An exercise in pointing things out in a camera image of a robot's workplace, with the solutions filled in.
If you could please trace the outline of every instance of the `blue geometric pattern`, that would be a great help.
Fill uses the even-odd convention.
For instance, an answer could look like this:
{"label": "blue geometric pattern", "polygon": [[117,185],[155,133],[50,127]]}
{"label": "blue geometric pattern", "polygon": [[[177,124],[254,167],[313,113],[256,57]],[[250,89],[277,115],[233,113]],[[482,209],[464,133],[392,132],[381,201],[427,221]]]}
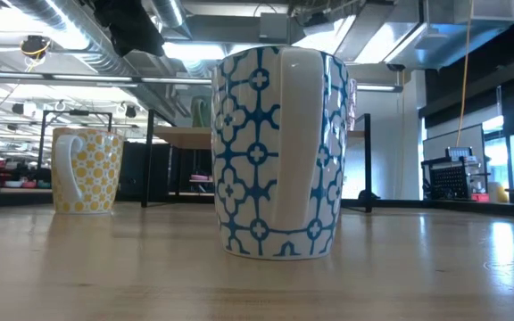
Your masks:
{"label": "blue geometric pattern", "polygon": [[275,56],[280,50],[270,46],[235,54],[213,73],[216,211],[227,251],[264,259],[314,258],[330,251],[340,211],[348,72],[333,56],[319,53],[324,66],[323,112],[307,223],[294,229],[272,228],[267,218],[276,198],[283,106],[271,85],[278,81],[271,77],[278,77]]}

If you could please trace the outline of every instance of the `yellow patterned mug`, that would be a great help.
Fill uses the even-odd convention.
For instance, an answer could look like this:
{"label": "yellow patterned mug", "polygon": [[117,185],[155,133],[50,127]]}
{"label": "yellow patterned mug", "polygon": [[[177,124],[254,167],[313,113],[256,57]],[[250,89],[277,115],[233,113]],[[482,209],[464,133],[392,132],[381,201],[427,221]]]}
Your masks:
{"label": "yellow patterned mug", "polygon": [[53,131],[53,202],[57,213],[99,214],[112,209],[123,139],[94,129]]}

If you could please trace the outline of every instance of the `mug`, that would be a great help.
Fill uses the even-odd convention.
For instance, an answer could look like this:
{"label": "mug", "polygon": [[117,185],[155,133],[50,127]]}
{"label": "mug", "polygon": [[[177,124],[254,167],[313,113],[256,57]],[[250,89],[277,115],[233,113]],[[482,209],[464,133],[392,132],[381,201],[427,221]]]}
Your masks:
{"label": "mug", "polygon": [[227,252],[313,259],[335,240],[348,72],[334,56],[258,47],[213,70],[215,206]]}
{"label": "mug", "polygon": [[101,214],[112,209],[123,138],[102,130],[57,128],[51,156],[57,213]]}

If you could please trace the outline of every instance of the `white mug handle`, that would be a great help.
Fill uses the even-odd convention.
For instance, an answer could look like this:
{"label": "white mug handle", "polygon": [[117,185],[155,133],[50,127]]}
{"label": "white mug handle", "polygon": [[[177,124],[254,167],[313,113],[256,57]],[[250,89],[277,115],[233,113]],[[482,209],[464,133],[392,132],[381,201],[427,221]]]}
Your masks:
{"label": "white mug handle", "polygon": [[277,197],[271,227],[294,229],[294,216],[306,218],[320,145],[324,70],[319,52],[281,49],[281,124]]}
{"label": "white mug handle", "polygon": [[75,135],[62,135],[57,139],[54,148],[54,161],[57,167],[57,174],[62,185],[62,198],[67,202],[82,201],[82,192],[77,186],[75,173],[70,163],[71,155],[76,155],[82,151],[83,140]]}

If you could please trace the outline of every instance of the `yellow polka dot pattern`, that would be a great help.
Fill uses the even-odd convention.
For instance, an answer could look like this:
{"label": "yellow polka dot pattern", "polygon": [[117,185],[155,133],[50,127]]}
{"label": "yellow polka dot pattern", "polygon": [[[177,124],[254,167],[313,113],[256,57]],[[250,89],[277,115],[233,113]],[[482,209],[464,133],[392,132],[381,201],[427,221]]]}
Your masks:
{"label": "yellow polka dot pattern", "polygon": [[[62,135],[75,135],[85,142],[82,152],[71,159],[83,198],[80,202],[65,202],[56,167],[52,167],[55,210],[60,213],[80,214],[111,210],[118,187],[124,139],[101,130],[57,128],[53,131],[53,146]],[[51,157],[54,163],[54,149]]]}

